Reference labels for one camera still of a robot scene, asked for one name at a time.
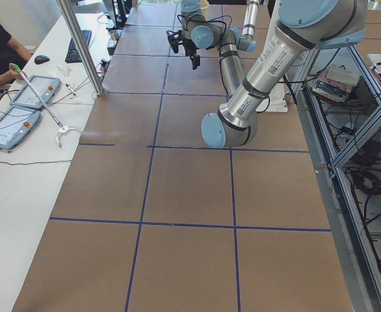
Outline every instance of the device screen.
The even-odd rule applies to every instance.
[[[24,109],[11,109],[0,121],[0,144],[7,145],[23,126],[23,122],[33,114],[34,112],[29,112]]]
[[[48,87],[52,84],[53,79],[44,77],[33,77],[30,83],[33,85],[34,89],[43,96],[47,91]],[[26,105],[36,106],[39,104],[39,99],[36,97],[34,92],[25,86],[23,92],[21,92],[16,98],[13,99],[16,103],[24,103]]]

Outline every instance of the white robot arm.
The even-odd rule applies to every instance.
[[[251,50],[258,1],[248,0],[243,36],[205,21],[198,0],[182,1],[181,36],[196,49],[217,46],[224,84],[230,99],[202,120],[208,146],[242,146],[257,132],[256,108],[298,56],[307,50],[333,49],[357,44],[364,37],[367,0],[281,0],[274,37],[243,77],[237,47]]]

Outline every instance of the stack of books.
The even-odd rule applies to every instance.
[[[312,91],[326,99],[342,103],[348,99],[359,80],[357,73],[332,65],[316,78]]]

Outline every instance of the white table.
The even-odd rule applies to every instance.
[[[94,64],[109,59],[109,35],[105,25],[97,22],[100,15],[77,14],[81,29],[92,30],[90,53]],[[70,38],[61,16],[23,69],[29,77],[46,75],[61,79],[62,84],[52,101],[70,93],[66,83],[79,86],[87,78],[82,63],[64,61]],[[41,54],[47,55],[50,61],[36,65],[34,57]],[[21,86],[14,82],[10,89]],[[52,110],[64,125],[83,130],[95,94],[90,83],[76,94],[55,104]],[[9,99],[5,96],[0,102],[0,111],[8,108]],[[39,124],[16,149],[11,153],[0,151],[0,161],[31,163],[72,159],[80,134],[71,131],[62,136],[60,149],[55,142],[57,131],[55,121],[47,111],[42,111]],[[28,166],[0,164],[0,312],[11,311],[16,301],[69,165],[70,162]]]

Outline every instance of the green handle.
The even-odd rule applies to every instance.
[[[17,72],[17,73],[20,73],[21,72],[21,69],[18,65],[16,64],[13,64],[13,69]]]

